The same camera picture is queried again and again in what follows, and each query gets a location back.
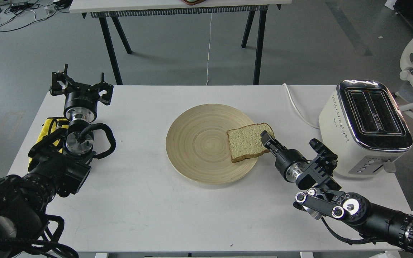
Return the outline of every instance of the bamboo plate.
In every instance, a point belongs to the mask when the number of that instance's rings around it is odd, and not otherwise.
[[[221,104],[195,106],[182,113],[165,145],[173,167],[200,183],[231,183],[246,175],[257,158],[232,163],[226,131],[253,121],[242,111]]]

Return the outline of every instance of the desk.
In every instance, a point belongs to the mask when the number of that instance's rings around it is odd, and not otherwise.
[[[318,115],[335,86],[290,86],[308,121]],[[64,98],[46,95],[9,171],[24,175],[28,150],[41,124],[63,112]],[[110,106],[99,105],[96,123],[108,124],[116,151],[92,162],[81,191],[57,196],[47,213],[62,216],[61,243],[79,252],[273,252],[397,250],[385,243],[353,245],[331,236],[321,221],[294,209],[299,189],[276,170],[271,154],[259,157],[242,179],[219,186],[196,183],[172,167],[165,139],[172,122],[185,110],[206,103],[238,108],[255,123],[269,123],[276,138],[307,159],[316,153],[309,140],[320,132],[294,112],[282,86],[115,86]],[[108,148],[95,135],[95,149]],[[410,213],[395,175],[379,173],[366,180],[336,181],[344,191]],[[327,219],[334,230],[352,239],[357,233]]]
[[[245,48],[248,42],[254,14],[258,10],[259,28],[257,32],[256,61],[254,67],[253,84],[259,84],[261,70],[262,47],[264,45],[264,31],[267,10],[270,4],[276,4],[280,8],[282,4],[289,4],[292,0],[207,0],[197,5],[186,5],[181,0],[74,0],[69,8],[71,13],[86,13],[99,18],[103,37],[105,39],[108,55],[113,67],[116,84],[122,85],[122,78],[113,42],[111,40],[106,18],[110,17],[119,33],[121,41],[128,54],[133,51],[128,43],[118,17],[120,16],[152,16],[174,14],[198,14],[198,13],[229,13],[235,11],[249,11],[248,20],[241,47]]]

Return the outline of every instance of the toaster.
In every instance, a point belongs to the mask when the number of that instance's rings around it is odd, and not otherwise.
[[[323,143],[338,155],[334,170],[354,178],[373,177],[412,146],[412,137],[390,91],[371,80],[344,80],[321,111]]]

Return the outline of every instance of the concrete floor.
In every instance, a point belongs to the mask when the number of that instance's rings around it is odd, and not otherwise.
[[[413,31],[384,3],[294,0],[282,10],[270,6],[261,85],[336,85],[345,79],[369,79],[397,91],[403,84],[399,59]],[[38,19],[46,15],[41,9],[36,12]],[[11,17],[0,16],[2,22]],[[2,28],[18,28],[33,17],[34,13],[26,12]],[[210,14],[121,18],[134,51],[130,56],[109,21],[123,83],[204,85],[210,18]],[[247,13],[213,14],[209,85],[252,84],[257,19],[248,46],[242,49],[246,18]],[[51,72],[65,63],[77,82],[97,83],[100,72],[105,72],[106,81],[115,83],[98,19],[58,13],[21,30],[0,33],[0,177],[7,174],[49,89]],[[62,105],[63,99],[57,98]],[[413,135],[413,121],[407,121]],[[413,209],[413,149],[397,167]]]

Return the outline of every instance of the tabletop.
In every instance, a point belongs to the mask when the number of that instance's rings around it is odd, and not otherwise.
[[[114,10],[152,10],[166,8],[219,7],[237,5],[290,4],[292,0],[206,0],[196,5],[187,5],[181,0],[74,0],[71,13],[90,13]]]
[[[335,86],[290,86],[295,104],[311,123]],[[44,120],[63,113],[63,96],[47,94],[9,171],[27,172],[28,150]],[[311,138],[319,130],[295,113],[281,85],[275,86],[115,86],[110,106],[99,104],[96,123],[107,124],[117,139],[113,154],[93,160],[92,171],[76,195],[57,196],[47,213],[62,216],[60,242],[79,252],[267,252],[396,250],[386,243],[339,242],[292,203],[299,189],[265,154],[240,180],[204,185],[180,175],[168,159],[165,139],[184,111],[207,103],[232,106],[253,122],[270,124],[275,138],[307,159],[316,153]],[[95,149],[109,145],[95,134]],[[371,202],[410,213],[395,175],[350,180],[334,175],[343,191],[363,194]],[[343,223],[327,219],[343,237],[358,239]]]

